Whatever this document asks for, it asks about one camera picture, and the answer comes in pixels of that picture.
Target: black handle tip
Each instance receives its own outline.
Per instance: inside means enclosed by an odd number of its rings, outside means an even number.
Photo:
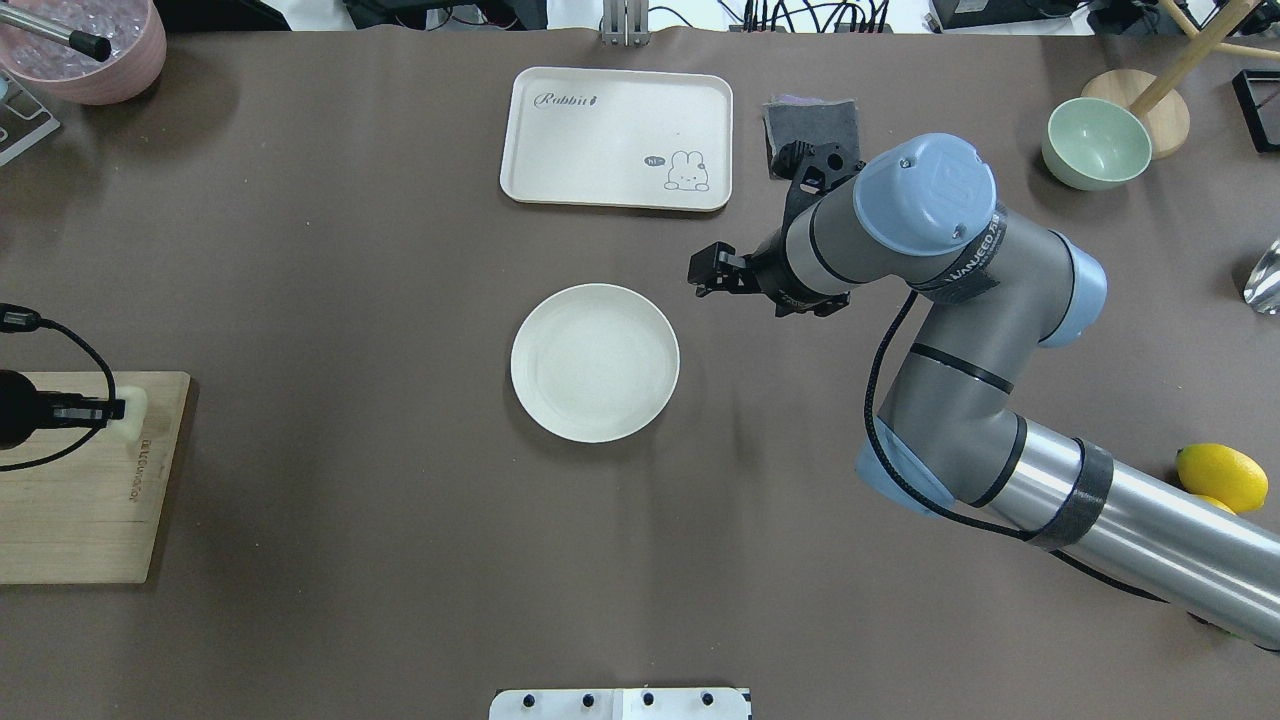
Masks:
[[[70,41],[68,42],[72,50],[77,53],[83,53],[90,58],[93,58],[99,63],[105,63],[108,58],[111,56],[111,41],[105,37],[99,37],[96,35],[90,35],[87,32],[73,29]]]

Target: white rectangular tray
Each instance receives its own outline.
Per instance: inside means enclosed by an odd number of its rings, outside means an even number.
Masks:
[[[502,190],[520,202],[708,211],[732,191],[733,91],[714,76],[529,68]]]

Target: brown table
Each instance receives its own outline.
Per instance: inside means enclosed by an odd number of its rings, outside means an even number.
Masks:
[[[772,719],[1275,716],[1276,657],[858,480],[900,283],[776,320],[684,279],[780,222],[760,105],[852,96],[868,154],[966,137],[1007,205],[1107,266],[1101,320],[1037,355],[1016,410],[1156,475],[1204,441],[1280,473],[1280,324],[1238,296],[1280,168],[1231,96],[1242,60],[1188,78],[1187,147],[1128,187],[1070,191],[1038,160],[1057,102],[1178,47],[215,35],[174,38],[142,99],[51,102],[65,129],[0,174],[3,299],[119,369],[189,372],[198,400],[146,585],[0,589],[0,716],[465,719],[498,688],[644,683],[750,687]],[[538,64],[723,77],[728,206],[508,200],[511,81]],[[667,410],[603,446],[540,429],[507,374],[527,311],[593,281],[652,299],[682,352]],[[0,366],[87,369],[40,334]],[[1280,502],[1253,519],[1280,528]]]

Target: round plate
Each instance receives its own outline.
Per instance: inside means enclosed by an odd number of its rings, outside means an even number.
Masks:
[[[671,400],[680,346],[643,295],[591,283],[541,301],[511,346],[511,383],[548,430],[609,442],[649,424]]]

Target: wooden stand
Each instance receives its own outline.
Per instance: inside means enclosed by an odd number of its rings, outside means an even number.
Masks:
[[[1089,81],[1080,95],[1128,108],[1147,127],[1152,159],[1172,155],[1187,142],[1192,123],[1187,102],[1174,87],[1253,12],[1258,1],[1228,3],[1158,77],[1142,70],[1110,70]]]
[[[23,373],[38,389],[102,397],[99,373]],[[137,443],[99,433],[47,465],[0,473],[0,583],[142,583],[151,565],[160,509],[173,469],[191,377],[116,373],[147,391]],[[83,434],[36,430],[0,454],[5,464],[36,460]]]

